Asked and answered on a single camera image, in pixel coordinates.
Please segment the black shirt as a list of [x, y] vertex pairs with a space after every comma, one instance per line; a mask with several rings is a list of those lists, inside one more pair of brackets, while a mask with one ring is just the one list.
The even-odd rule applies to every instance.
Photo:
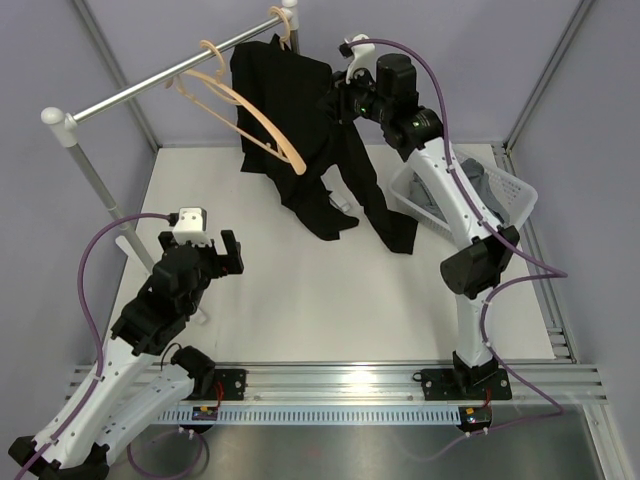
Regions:
[[242, 171], [266, 175], [275, 184], [281, 204], [311, 233], [335, 241], [341, 232], [359, 224], [357, 218], [331, 204], [322, 177], [337, 166], [384, 245], [393, 253], [412, 254], [416, 220], [388, 208], [356, 127], [333, 121], [320, 108], [330, 89], [331, 67], [281, 47], [273, 38], [268, 43], [250, 41], [237, 46], [230, 69], [233, 89], [282, 132], [307, 166], [298, 175], [258, 147], [259, 142], [271, 142], [272, 136], [246, 109], [238, 108], [237, 125], [251, 136], [242, 142]]

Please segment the grey button shirt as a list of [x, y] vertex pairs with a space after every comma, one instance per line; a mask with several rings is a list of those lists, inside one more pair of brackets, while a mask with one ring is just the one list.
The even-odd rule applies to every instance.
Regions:
[[[502, 224], [508, 224], [510, 222], [509, 214], [493, 194], [490, 187], [489, 176], [484, 166], [476, 159], [468, 158], [461, 163], [461, 167], [479, 198], [493, 215], [498, 218]], [[437, 205], [435, 198], [416, 173], [413, 174], [409, 183], [409, 200], [424, 211], [446, 223], [445, 216]]]

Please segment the wooden hanger front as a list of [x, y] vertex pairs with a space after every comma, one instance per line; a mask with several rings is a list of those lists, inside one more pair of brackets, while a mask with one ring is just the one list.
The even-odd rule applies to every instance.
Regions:
[[261, 150], [275, 157], [279, 161], [288, 164], [296, 175], [302, 176], [307, 170], [307, 165], [289, 139], [256, 106], [223, 82], [223, 77], [227, 67], [224, 57], [218, 48], [208, 40], [201, 40], [200, 46], [209, 53], [213, 53], [218, 59], [219, 68], [216, 70], [215, 75], [210, 76], [194, 70], [193, 68], [187, 69], [183, 74], [199, 80], [208, 90], [213, 92], [224, 102], [235, 107], [239, 107], [241, 111], [248, 113], [250, 117], [253, 120], [256, 120], [257, 123], [269, 134], [271, 140], [269, 142], [259, 140], [256, 136], [243, 130], [202, 103], [194, 94], [186, 89], [180, 74], [177, 74], [167, 80], [164, 84], [164, 88], [174, 88], [184, 98], [190, 100], [194, 105], [222, 121], [225, 125], [238, 133], [243, 139], [248, 140], [250, 143], [259, 147]]

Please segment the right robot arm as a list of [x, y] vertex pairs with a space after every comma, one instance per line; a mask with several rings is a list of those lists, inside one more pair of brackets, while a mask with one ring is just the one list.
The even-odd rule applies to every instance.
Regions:
[[377, 60], [374, 73], [360, 68], [333, 74], [323, 106], [343, 124], [357, 118], [377, 123], [386, 143], [426, 184], [453, 236], [457, 251], [440, 264], [456, 300], [453, 365], [437, 377], [420, 375], [420, 381], [465, 398], [510, 398], [507, 373], [492, 353], [486, 322], [490, 297], [520, 235], [516, 227], [502, 224], [470, 184], [444, 137], [442, 116], [420, 104], [411, 60], [386, 54]]

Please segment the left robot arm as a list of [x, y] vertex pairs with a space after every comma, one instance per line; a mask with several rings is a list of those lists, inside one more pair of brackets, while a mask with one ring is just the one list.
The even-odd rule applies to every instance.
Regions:
[[187, 326], [216, 279], [244, 271], [241, 245], [230, 230], [225, 253], [211, 241], [179, 243], [163, 232], [163, 254], [127, 303], [102, 349], [102, 360], [38, 434], [17, 438], [9, 456], [39, 479], [104, 479], [129, 444], [170, 406], [184, 400], [220, 402], [226, 382], [215, 362], [193, 346], [177, 350], [162, 371], [126, 403], [130, 385]]

